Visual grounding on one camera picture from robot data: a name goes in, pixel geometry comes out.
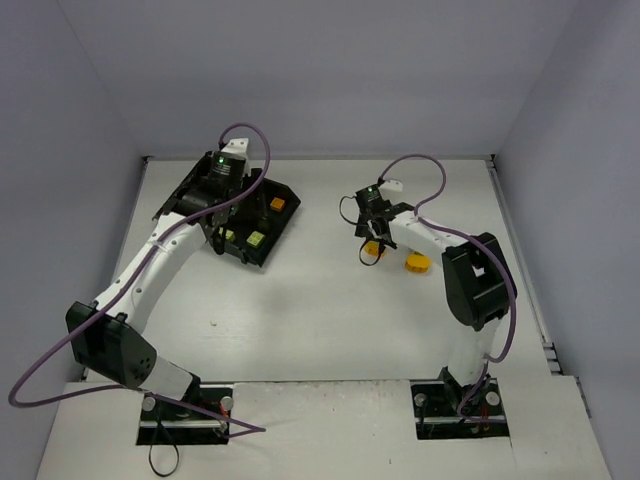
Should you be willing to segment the orange oval brick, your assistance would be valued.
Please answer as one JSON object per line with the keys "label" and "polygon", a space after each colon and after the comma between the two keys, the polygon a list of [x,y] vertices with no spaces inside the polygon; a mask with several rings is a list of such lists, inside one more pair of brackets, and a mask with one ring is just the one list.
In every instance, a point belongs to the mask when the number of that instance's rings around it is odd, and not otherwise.
{"label": "orange oval brick", "polygon": [[412,253],[407,256],[405,261],[405,269],[411,273],[426,273],[431,266],[431,259],[427,256]]}

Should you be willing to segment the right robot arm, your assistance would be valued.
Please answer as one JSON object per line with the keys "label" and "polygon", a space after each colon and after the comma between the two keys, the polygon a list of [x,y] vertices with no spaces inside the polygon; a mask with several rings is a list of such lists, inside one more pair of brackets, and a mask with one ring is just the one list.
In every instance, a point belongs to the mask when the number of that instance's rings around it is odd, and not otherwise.
{"label": "right robot arm", "polygon": [[378,184],[358,190],[355,201],[356,236],[380,251],[405,247],[441,266],[446,302],[459,322],[442,375],[473,396],[488,365],[505,360],[517,325],[517,289],[497,238],[430,221],[410,204],[392,203]]}

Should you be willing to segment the orange boat-shaped brick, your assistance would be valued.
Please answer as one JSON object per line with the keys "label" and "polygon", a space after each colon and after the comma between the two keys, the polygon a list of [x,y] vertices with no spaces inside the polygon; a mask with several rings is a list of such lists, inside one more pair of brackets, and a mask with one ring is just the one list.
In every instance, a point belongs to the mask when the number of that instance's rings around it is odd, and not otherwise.
{"label": "orange boat-shaped brick", "polygon": [[368,241],[364,246],[364,252],[372,258],[378,256],[384,257],[387,252],[387,247],[384,243],[378,241]]}

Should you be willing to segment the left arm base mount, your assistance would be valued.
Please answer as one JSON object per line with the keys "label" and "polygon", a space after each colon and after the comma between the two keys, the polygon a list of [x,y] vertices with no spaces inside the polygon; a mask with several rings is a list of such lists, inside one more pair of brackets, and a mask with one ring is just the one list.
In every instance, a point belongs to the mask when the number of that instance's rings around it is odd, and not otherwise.
{"label": "left arm base mount", "polygon": [[136,445],[227,445],[230,434],[227,417],[233,407],[233,386],[205,384],[201,387],[198,405],[223,416],[225,420],[145,395],[139,415]]}

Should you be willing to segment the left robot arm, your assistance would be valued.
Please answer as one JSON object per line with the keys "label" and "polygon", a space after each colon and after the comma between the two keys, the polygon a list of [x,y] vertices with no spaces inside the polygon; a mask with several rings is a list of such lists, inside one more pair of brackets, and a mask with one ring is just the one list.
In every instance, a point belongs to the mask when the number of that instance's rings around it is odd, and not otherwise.
{"label": "left robot arm", "polygon": [[116,280],[90,304],[69,308],[79,364],[131,390],[199,401],[200,378],[162,358],[143,333],[176,274],[232,214],[229,200],[250,186],[247,161],[244,142],[206,153],[159,208],[150,237]]}

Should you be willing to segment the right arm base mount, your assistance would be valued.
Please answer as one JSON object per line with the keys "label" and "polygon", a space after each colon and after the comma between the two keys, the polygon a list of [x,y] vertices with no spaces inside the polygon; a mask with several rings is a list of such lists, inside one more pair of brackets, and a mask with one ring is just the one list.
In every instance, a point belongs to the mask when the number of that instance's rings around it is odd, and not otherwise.
{"label": "right arm base mount", "polygon": [[411,382],[416,437],[420,441],[472,440],[510,436],[496,379],[491,378],[478,396],[457,413],[442,381]]}

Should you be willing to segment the lime green curved brick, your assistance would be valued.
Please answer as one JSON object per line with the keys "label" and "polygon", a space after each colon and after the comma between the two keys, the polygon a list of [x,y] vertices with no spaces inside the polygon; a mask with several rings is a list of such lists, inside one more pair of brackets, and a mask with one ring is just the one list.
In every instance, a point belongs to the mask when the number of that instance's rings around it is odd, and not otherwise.
{"label": "lime green curved brick", "polygon": [[246,243],[251,248],[259,248],[265,241],[266,235],[259,232],[253,231],[246,239]]}

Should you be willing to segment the transparent orange square brick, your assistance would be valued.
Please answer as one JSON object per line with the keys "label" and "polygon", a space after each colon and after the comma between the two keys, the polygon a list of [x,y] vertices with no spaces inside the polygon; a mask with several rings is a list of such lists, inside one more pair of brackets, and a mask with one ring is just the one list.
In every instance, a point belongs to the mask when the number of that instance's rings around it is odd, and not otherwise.
{"label": "transparent orange square brick", "polygon": [[286,201],[279,197],[274,197],[270,203],[270,209],[276,212],[281,212],[286,206]]}

